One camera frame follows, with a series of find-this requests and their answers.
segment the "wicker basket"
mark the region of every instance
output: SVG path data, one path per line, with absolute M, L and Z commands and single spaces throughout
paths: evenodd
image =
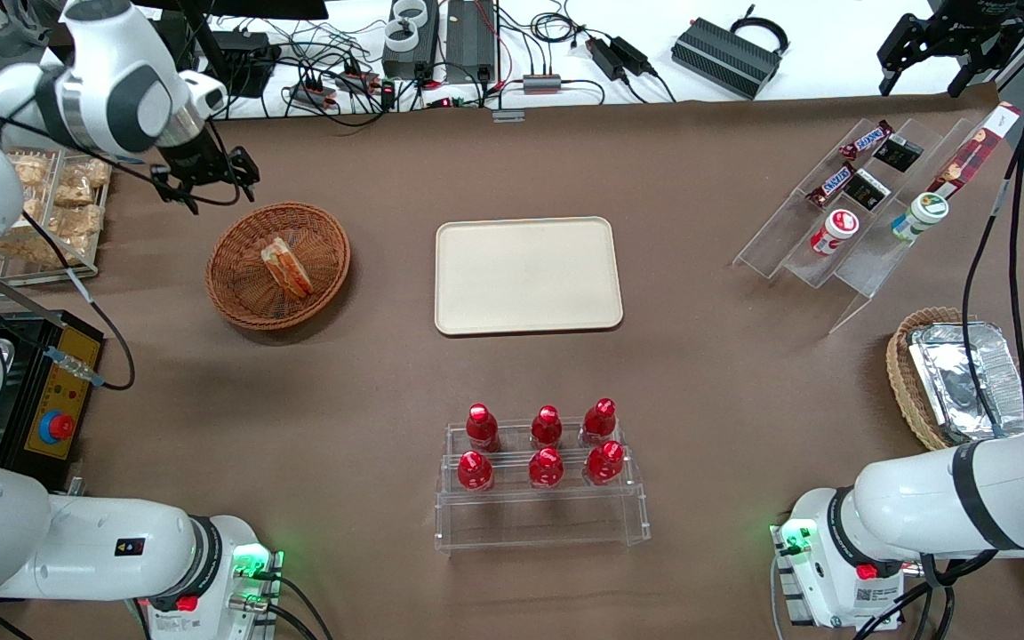
M 303 300 L 289 296 L 267 271 L 259 253 L 280 236 L 313 284 Z M 216 242 L 205 284 L 217 311 L 253 331 L 288 329 L 334 299 L 350 267 L 350 243 L 329 213 L 301 203 L 265 206 L 232 224 Z
M 911 427 L 911 432 L 914 432 L 914 436 L 931 451 L 953 446 L 953 442 L 943 436 L 939 425 L 935 424 L 931 415 L 931 403 L 927 400 L 927 392 L 923 390 L 923 382 L 914 373 L 911 354 L 906 349 L 906 334 L 924 325 L 962 322 L 963 314 L 956 308 L 947 306 L 923 308 L 907 315 L 887 342 L 887 378 L 891 381 L 895 401 L 899 403 L 899 411 L 902 411 L 903 419 L 906 425 Z

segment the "white tray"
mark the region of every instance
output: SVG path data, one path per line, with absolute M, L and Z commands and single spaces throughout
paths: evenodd
M 450 336 L 609 329 L 623 321 L 610 222 L 447 222 L 437 230 L 434 324 Z

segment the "red button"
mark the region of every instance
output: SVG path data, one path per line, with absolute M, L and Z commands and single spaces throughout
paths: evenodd
M 50 434 L 54 440 L 66 440 L 74 434 L 74 419 L 61 414 L 50 421 Z

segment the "yellow control panel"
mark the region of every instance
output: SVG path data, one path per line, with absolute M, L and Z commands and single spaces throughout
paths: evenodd
M 94 368 L 97 365 L 97 354 L 101 352 L 101 345 L 91 337 L 82 334 L 77 329 L 67 327 L 61 332 L 61 339 L 57 341 L 57 348 L 78 357 L 79 360 Z M 50 444 L 42 440 L 40 426 L 42 418 L 51 411 L 57 411 L 61 415 L 73 419 L 73 424 L 81 422 L 82 409 L 85 406 L 85 394 L 89 390 L 89 382 L 65 372 L 57 366 L 50 366 L 50 372 L 45 377 L 45 386 L 42 389 L 42 398 L 37 404 L 37 411 L 30 422 L 29 432 L 26 433 L 26 444 L 24 449 L 32 454 L 48 455 L 50 458 L 57 458 L 65 461 L 70 457 L 70 445 L 73 444 L 74 433 L 56 444 Z

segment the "white bottle cap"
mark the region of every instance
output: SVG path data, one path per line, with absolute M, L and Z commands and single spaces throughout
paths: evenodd
M 860 227 L 860 219 L 846 208 L 838 208 L 837 211 L 828 214 L 828 219 L 825 219 L 824 224 L 828 232 L 837 239 L 848 240 L 856 234 Z
M 940 219 L 946 218 L 947 212 L 950 212 L 950 206 L 939 194 L 920 194 L 911 203 L 911 215 L 924 224 L 938 223 Z

